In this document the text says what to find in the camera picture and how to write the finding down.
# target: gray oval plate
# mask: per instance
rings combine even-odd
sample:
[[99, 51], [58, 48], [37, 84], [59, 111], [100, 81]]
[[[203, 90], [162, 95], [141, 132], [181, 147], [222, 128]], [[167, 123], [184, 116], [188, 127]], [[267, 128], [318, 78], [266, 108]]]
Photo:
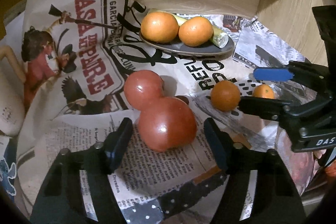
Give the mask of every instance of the gray oval plate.
[[224, 48], [218, 48], [211, 41], [205, 42], [203, 45], [198, 47], [189, 47], [181, 42], [179, 37], [167, 44], [158, 44], [150, 40], [146, 40], [142, 37], [141, 32], [139, 33], [140, 39], [147, 43], [148, 45], [163, 50], [165, 52], [176, 53], [186, 56], [214, 56], [214, 55], [232, 55], [235, 49], [235, 44], [233, 40], [229, 37], [229, 40]]

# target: screw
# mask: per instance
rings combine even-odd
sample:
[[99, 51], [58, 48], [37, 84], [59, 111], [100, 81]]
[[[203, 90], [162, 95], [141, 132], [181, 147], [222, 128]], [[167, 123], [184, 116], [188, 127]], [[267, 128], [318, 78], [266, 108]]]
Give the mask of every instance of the screw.
[[291, 107], [289, 105], [283, 106], [283, 110], [288, 112], [290, 111]]
[[69, 148], [62, 148], [62, 149], [60, 150], [60, 153], [61, 153], [62, 156], [68, 154], [69, 152], [70, 152], [70, 149], [69, 149]]
[[96, 142], [96, 143], [94, 144], [94, 147], [95, 147], [95, 149], [100, 149], [100, 148], [103, 147], [103, 145], [104, 145], [103, 142]]
[[299, 133], [300, 133], [300, 135], [301, 135], [301, 136], [307, 136], [307, 131], [306, 131], [306, 130], [307, 130], [306, 128], [301, 127], [301, 128], [299, 129]]
[[278, 154], [278, 152], [275, 149], [269, 149], [268, 153], [270, 153], [272, 156], [276, 156]]
[[236, 149], [242, 149], [244, 147], [244, 145], [242, 143], [234, 143], [233, 144], [233, 147], [236, 148]]

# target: black eagle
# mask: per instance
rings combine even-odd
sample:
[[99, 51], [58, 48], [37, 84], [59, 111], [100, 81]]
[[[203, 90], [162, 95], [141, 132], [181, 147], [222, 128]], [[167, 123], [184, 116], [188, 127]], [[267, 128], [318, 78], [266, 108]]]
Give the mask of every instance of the black eagle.
[[77, 80], [67, 77], [62, 82], [62, 92], [67, 100], [67, 107], [72, 113], [94, 115], [111, 112], [112, 95], [107, 94], [100, 101], [88, 100]]

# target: bird illustration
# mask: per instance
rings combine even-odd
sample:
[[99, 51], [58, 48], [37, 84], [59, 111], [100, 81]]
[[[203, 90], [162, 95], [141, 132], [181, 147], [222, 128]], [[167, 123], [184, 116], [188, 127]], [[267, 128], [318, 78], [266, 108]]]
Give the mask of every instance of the bird illustration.
[[15, 178], [16, 178], [16, 164], [12, 163], [9, 168], [8, 163], [6, 162], [5, 159], [0, 160], [0, 183], [2, 184], [6, 192], [11, 196], [16, 195], [16, 189], [11, 184], [9, 179], [15, 179]]
[[100, 101], [91, 101], [87, 99], [78, 81], [70, 76], [63, 80], [62, 92], [72, 114], [94, 115], [111, 112], [111, 94], [105, 95]]

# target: cream-colored jug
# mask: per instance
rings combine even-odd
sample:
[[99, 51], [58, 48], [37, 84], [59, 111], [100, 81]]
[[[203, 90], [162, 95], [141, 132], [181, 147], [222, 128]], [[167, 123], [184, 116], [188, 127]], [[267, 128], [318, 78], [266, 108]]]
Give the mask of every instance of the cream-colored jug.
[[[22, 83], [26, 76], [10, 46], [0, 47], [0, 61], [6, 57], [14, 73]], [[7, 136], [16, 136], [25, 118], [25, 107], [21, 97], [14, 91], [0, 70], [0, 131]]]

